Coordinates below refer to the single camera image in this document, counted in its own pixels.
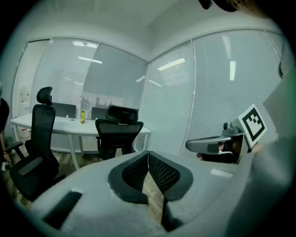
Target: seat cushion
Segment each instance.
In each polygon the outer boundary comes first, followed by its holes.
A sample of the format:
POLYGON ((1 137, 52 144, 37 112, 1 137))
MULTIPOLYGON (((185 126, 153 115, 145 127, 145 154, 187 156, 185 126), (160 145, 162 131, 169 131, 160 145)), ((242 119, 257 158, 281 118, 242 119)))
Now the seat cushion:
POLYGON ((30 201, 34 201, 42 192, 48 189, 54 177, 58 174, 58 167, 43 160, 35 169, 22 176, 19 170, 36 159, 34 156, 27 156, 10 169, 10 176, 19 191, 30 201))

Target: chair armrest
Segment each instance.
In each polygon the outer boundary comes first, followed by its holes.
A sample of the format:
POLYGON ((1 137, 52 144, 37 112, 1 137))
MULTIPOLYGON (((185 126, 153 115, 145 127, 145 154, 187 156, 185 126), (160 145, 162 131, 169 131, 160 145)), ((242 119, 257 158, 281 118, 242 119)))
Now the chair armrest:
POLYGON ((18 172, 20 175, 24 176, 35 169, 39 164, 41 164, 43 158, 41 156, 37 157, 35 160, 31 161, 30 163, 26 164, 22 167, 18 172))
POLYGON ((9 145, 7 145, 7 146, 5 147, 5 150, 6 150, 8 153, 10 153, 13 149, 15 149, 15 148, 17 148, 17 147, 19 147, 19 146, 21 146, 21 145, 23 145, 22 142, 14 142, 14 143, 10 143, 9 145))

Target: ceiling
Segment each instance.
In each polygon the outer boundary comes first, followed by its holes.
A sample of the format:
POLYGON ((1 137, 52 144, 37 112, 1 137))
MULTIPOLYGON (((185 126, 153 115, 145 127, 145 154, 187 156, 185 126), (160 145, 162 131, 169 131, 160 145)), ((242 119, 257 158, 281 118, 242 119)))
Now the ceiling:
POLYGON ((163 11, 179 0, 44 0, 48 11, 79 11, 123 14, 148 27, 163 11))

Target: person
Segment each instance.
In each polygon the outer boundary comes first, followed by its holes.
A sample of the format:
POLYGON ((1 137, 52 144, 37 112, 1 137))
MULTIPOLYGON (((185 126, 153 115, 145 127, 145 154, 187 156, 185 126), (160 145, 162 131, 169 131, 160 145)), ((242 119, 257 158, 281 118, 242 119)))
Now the person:
POLYGON ((2 83, 0 83, 0 140, 1 140, 1 147, 3 152, 2 158, 2 171, 8 170, 12 166, 11 159, 9 154, 5 150, 5 140, 4 140, 4 129, 5 124, 9 115, 9 106, 7 102, 2 98, 2 83))

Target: desk leg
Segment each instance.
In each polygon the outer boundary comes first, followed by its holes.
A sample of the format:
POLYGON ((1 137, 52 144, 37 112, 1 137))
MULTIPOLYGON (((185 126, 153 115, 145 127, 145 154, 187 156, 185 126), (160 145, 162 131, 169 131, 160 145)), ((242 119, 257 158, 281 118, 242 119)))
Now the desk leg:
POLYGON ((13 124, 13 132, 14 132, 15 140, 18 142, 19 141, 18 127, 15 124, 13 124))
POLYGON ((146 150, 147 138, 148 138, 148 134, 145 133, 145 134, 144 134, 144 145, 143 145, 143 150, 146 150))
POLYGON ((70 146, 70 151, 71 151, 71 157, 72 157, 75 169, 78 170, 79 166, 78 166, 77 160, 76 160, 76 155, 75 155, 75 150, 74 150, 74 146, 73 146, 72 136, 68 135, 68 138, 69 138, 69 146, 70 146))
POLYGON ((81 155, 84 156, 82 137, 81 136, 79 136, 79 146, 80 146, 81 155))

